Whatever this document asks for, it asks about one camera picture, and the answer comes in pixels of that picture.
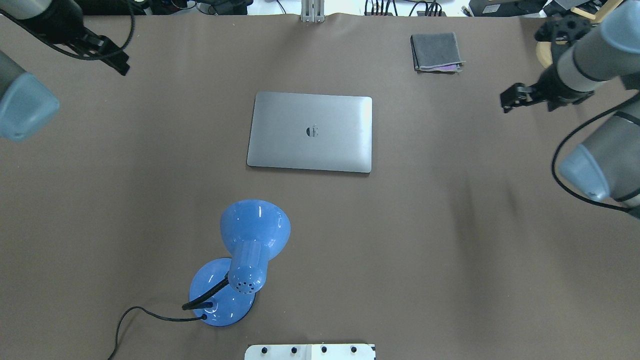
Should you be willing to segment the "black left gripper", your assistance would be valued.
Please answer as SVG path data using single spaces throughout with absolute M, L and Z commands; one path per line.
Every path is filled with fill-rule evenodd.
M 62 27 L 60 44 L 71 49 L 71 52 L 61 50 L 69 57 L 102 57 L 101 61 L 121 76 L 126 76 L 130 70 L 130 57 L 110 38 L 89 28 Z

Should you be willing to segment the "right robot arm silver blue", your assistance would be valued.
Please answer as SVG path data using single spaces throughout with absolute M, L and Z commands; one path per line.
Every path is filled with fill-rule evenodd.
M 500 96 L 504 113 L 545 104 L 576 106 L 620 82 L 633 94 L 574 128 L 551 156 L 551 177 L 579 201 L 639 217 L 639 2 L 624 0 L 598 24 L 567 14 L 539 28 L 551 63 L 537 82 Z

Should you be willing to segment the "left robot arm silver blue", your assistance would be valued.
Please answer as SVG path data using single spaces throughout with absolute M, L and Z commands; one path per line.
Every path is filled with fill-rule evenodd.
M 1 16 L 46 47 L 71 59 L 103 62 L 119 75 L 130 71 L 126 48 L 133 39 L 136 15 L 125 2 L 130 26 L 125 42 L 117 45 L 87 27 L 77 0 L 3 0 Z M 11 52 L 1 52 L 0 132 L 4 140 L 21 143 L 48 125 L 60 111 L 58 97 Z

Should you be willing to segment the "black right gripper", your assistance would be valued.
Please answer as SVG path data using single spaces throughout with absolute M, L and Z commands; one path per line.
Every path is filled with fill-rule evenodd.
M 528 107 L 534 104 L 531 96 L 535 93 L 536 100 L 546 102 L 548 112 L 553 112 L 566 106 L 564 98 L 565 85 L 557 75 L 541 75 L 533 86 L 521 82 L 514 83 L 500 94 L 500 106 L 504 114 L 513 109 Z

